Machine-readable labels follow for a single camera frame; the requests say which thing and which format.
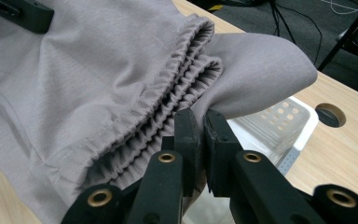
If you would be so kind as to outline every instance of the ruffled hem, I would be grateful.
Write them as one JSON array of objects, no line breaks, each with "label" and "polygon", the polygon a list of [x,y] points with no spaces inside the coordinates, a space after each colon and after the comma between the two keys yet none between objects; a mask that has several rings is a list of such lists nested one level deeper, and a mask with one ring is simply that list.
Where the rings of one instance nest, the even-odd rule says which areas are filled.
[{"label": "ruffled hem", "polygon": [[210,21],[191,18],[165,69],[128,113],[48,158],[46,178],[68,205],[92,185],[111,180],[124,189],[142,177],[162,136],[173,134],[174,113],[193,105],[223,72],[218,58],[202,53],[212,36]]}]

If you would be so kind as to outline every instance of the wooden table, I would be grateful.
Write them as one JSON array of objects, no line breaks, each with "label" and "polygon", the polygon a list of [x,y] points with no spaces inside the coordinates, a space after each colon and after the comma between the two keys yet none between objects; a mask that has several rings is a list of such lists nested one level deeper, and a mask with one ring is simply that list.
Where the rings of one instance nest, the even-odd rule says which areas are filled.
[{"label": "wooden table", "polygon": [[[217,33],[240,33],[242,30],[222,21],[183,0],[173,1],[180,11],[197,13],[215,22]],[[309,88],[296,98],[316,107],[329,103],[339,107],[346,116],[340,128],[322,123],[287,174],[287,179],[299,189],[312,193],[317,185],[333,183],[358,193],[358,92],[320,73]],[[0,172],[0,223],[40,223],[37,217],[19,200]]]}]

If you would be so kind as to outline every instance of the gathered fabric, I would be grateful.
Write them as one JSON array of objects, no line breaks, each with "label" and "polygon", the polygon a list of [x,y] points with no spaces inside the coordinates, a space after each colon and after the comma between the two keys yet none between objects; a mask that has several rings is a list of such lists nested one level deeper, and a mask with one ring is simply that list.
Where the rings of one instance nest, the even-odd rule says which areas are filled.
[{"label": "gathered fabric", "polygon": [[170,1],[40,3],[55,11],[45,35],[0,18],[0,169],[44,223],[88,187],[142,178],[176,111],[191,107],[202,133],[208,108],[243,116],[316,79],[288,41],[214,35]]}]

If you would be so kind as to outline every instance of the clear plastic box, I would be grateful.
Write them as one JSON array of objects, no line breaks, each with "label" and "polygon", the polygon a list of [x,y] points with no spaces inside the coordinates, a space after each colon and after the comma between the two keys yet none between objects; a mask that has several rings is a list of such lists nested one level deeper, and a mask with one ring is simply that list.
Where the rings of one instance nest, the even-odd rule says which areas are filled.
[{"label": "clear plastic box", "polygon": [[[258,113],[228,120],[242,148],[263,153],[283,175],[295,162],[317,123],[315,110],[293,96]],[[205,188],[186,212],[183,223],[234,223],[228,206],[229,199],[214,198]]]}]

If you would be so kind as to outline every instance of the fabric fold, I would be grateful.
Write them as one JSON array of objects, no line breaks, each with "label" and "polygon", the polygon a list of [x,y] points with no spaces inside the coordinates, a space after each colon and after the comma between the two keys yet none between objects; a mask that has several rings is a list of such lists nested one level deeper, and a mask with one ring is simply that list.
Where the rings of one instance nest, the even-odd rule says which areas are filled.
[{"label": "fabric fold", "polygon": [[191,107],[202,134],[208,108],[243,116],[316,78],[292,44],[213,35],[212,22],[170,1],[40,3],[55,10],[45,35],[0,18],[0,168],[44,223],[88,187],[141,178],[176,111]]}]

